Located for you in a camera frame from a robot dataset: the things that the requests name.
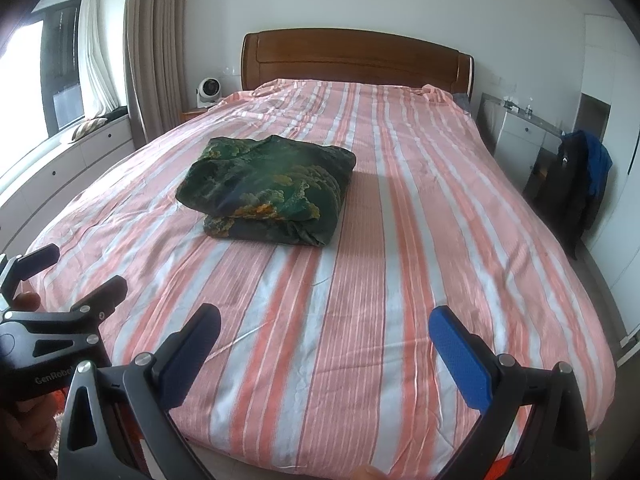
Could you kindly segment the green patterned jacket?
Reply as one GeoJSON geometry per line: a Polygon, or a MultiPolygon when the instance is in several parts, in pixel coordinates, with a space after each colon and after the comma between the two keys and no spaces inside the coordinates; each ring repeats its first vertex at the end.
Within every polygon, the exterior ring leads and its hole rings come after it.
{"type": "Polygon", "coordinates": [[[207,235],[323,247],[332,240],[356,155],[282,136],[208,141],[176,191],[207,235]]]}

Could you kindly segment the dark clothes on chair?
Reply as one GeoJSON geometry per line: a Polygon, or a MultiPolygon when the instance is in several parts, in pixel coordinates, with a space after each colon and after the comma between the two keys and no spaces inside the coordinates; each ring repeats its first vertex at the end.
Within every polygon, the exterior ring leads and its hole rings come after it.
{"type": "Polygon", "coordinates": [[[582,234],[596,221],[613,161],[594,134],[577,130],[562,137],[554,157],[535,167],[525,197],[568,258],[576,257],[582,234]]]}

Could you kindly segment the orange stool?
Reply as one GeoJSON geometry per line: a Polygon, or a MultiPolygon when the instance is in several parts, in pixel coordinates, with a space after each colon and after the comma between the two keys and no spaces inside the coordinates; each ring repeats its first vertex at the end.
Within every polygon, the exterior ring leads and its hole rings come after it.
{"type": "Polygon", "coordinates": [[[485,480],[498,480],[500,479],[508,470],[511,460],[513,456],[504,456],[500,458],[500,460],[496,460],[495,463],[491,465],[487,474],[485,474],[485,480]]]}

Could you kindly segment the white window bench cabinet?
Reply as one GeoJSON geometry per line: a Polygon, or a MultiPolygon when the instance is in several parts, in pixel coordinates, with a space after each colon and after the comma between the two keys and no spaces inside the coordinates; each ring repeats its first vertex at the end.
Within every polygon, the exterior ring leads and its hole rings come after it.
{"type": "Polygon", "coordinates": [[[71,200],[133,152],[129,117],[122,115],[36,160],[1,189],[2,252],[24,252],[71,200]]]}

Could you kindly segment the sheer white curtain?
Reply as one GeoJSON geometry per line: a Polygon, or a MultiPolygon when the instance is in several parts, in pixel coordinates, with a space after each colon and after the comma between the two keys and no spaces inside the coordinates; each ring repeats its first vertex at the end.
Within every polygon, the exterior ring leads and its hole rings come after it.
{"type": "Polygon", "coordinates": [[[100,0],[80,0],[78,74],[86,119],[111,113],[119,100],[105,61],[99,25],[100,0]]]}

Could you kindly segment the wooden nightstand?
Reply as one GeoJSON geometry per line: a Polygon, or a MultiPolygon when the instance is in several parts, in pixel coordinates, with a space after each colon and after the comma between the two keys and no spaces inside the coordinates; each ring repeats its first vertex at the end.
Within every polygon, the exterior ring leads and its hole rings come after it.
{"type": "Polygon", "coordinates": [[[196,110],[187,110],[186,112],[181,113],[181,121],[188,122],[193,118],[200,117],[208,112],[207,107],[197,108],[196,110]]]}

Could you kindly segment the white dresser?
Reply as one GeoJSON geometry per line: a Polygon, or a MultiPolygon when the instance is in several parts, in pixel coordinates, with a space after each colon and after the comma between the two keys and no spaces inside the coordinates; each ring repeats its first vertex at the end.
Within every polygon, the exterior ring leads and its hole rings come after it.
{"type": "Polygon", "coordinates": [[[476,123],[489,153],[523,193],[542,151],[556,154],[564,131],[515,104],[483,93],[476,123]]]}

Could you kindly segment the white round fan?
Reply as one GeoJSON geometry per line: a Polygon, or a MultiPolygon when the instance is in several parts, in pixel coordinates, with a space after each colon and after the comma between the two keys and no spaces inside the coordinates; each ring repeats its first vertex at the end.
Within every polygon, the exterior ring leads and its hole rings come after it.
{"type": "Polygon", "coordinates": [[[196,88],[196,106],[209,108],[217,104],[221,99],[221,84],[214,77],[203,79],[196,88]]]}

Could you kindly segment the beige curtain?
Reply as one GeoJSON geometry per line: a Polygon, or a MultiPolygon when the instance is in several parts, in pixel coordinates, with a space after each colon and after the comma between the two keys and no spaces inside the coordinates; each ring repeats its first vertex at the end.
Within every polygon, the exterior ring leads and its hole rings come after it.
{"type": "Polygon", "coordinates": [[[132,140],[142,148],[182,123],[186,0],[125,0],[124,60],[132,140]]]}

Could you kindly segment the brown wooden headboard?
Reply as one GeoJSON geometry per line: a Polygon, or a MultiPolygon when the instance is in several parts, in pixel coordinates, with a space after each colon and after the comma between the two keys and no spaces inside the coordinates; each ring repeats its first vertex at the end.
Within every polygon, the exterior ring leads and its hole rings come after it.
{"type": "Polygon", "coordinates": [[[474,58],[429,41],[370,30],[290,28],[247,34],[241,87],[254,90],[279,78],[410,88],[431,84],[470,96],[474,58]]]}

